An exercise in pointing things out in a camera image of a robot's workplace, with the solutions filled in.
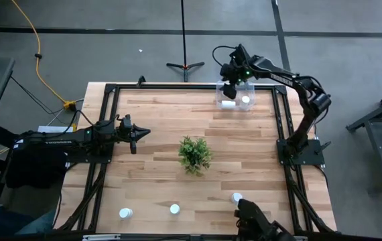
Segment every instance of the white cylinder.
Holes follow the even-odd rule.
[[[123,209],[119,210],[119,217],[122,219],[131,218],[132,215],[133,215],[133,210],[131,210],[129,208],[123,208]]]
[[[170,206],[171,214],[179,214],[179,212],[180,212],[180,207],[178,204],[173,204],[172,206]]]
[[[221,101],[220,107],[223,109],[232,109],[236,107],[236,102],[231,100],[223,100]]]
[[[231,195],[231,201],[232,201],[235,205],[239,204],[239,200],[242,199],[242,198],[243,198],[243,196],[242,196],[240,193],[233,193],[233,194]]]
[[[242,97],[242,102],[243,103],[247,104],[247,103],[249,103],[249,101],[251,101],[251,99],[248,96]]]

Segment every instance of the wooden table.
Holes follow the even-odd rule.
[[[82,111],[93,122],[99,118],[105,84],[88,83]],[[151,133],[138,142],[136,155],[130,154],[128,143],[115,145],[97,232],[237,234],[235,205],[230,201],[234,192],[257,203],[270,221],[292,231],[283,167],[275,148],[278,135],[271,92],[258,90],[255,95],[252,110],[240,112],[218,110],[213,90],[122,90],[117,114],[130,114],[133,123]],[[294,90],[288,90],[288,98],[297,127],[302,109]],[[280,97],[279,103],[284,117]],[[87,126],[81,117],[79,128]],[[202,177],[186,175],[178,162],[184,135],[204,137],[212,150],[212,166]],[[81,201],[88,166],[78,164],[66,174],[57,227]],[[323,175],[312,166],[303,166],[303,174],[309,202],[336,229]],[[180,205],[179,215],[170,214],[172,204]],[[120,220],[121,208],[131,208],[133,217]],[[301,205],[298,211],[304,227]]]

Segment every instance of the potted plant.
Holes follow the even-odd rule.
[[[201,176],[200,170],[202,167],[207,170],[212,159],[212,153],[207,147],[206,141],[203,138],[193,141],[187,136],[180,144],[179,156],[182,157],[180,163],[185,167],[186,173]]]

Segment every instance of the clear plastic box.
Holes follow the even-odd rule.
[[[221,88],[223,81],[216,83],[216,106],[221,110],[250,110],[255,104],[255,86],[252,82],[242,82],[236,86],[237,95],[234,100],[226,97]]]

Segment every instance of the yellow extension cord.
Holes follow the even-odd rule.
[[[35,27],[33,26],[33,24],[31,23],[29,17],[24,13],[24,11],[19,7],[19,5],[14,1],[14,0],[11,0],[13,2],[13,4],[18,8],[18,10],[21,12],[21,14],[25,17],[25,19],[27,20],[27,22],[30,24],[30,27],[33,29],[33,32],[35,33],[36,35],[36,40],[38,41],[38,53],[37,55],[41,56],[41,41],[39,39],[39,35],[35,29]],[[64,100],[59,94],[57,94],[57,92],[55,90],[53,90],[46,82],[45,80],[41,77],[41,75],[39,74],[39,63],[40,63],[40,58],[39,57],[36,57],[36,74],[38,75],[38,78],[41,80],[41,82],[48,88],[51,90],[52,94],[54,94],[55,96],[57,96],[57,98],[59,98],[62,102],[63,102],[63,107],[67,110],[67,109],[74,109],[74,107],[76,106],[76,102],[75,101],[67,101],[67,100]]]

